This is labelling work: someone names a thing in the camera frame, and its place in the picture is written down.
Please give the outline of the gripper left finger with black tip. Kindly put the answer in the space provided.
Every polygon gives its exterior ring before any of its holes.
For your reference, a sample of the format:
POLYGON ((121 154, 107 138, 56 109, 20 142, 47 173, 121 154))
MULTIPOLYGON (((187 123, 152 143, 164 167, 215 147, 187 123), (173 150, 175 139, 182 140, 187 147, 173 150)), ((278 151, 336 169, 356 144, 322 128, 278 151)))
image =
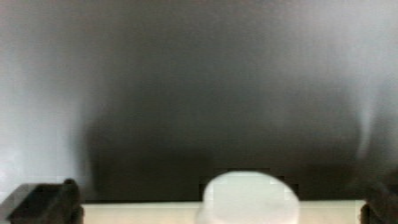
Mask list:
POLYGON ((80 188, 73 179, 34 186, 6 220, 9 224, 84 224, 80 188))

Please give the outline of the gripper right finger with black tip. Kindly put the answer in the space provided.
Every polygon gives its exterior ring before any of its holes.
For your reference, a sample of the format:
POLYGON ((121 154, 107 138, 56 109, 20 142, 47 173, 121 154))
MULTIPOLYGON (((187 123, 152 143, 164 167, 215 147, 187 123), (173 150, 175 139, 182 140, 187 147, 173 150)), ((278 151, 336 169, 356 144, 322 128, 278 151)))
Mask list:
POLYGON ((398 192, 384 183, 367 189, 361 224, 398 224, 398 192))

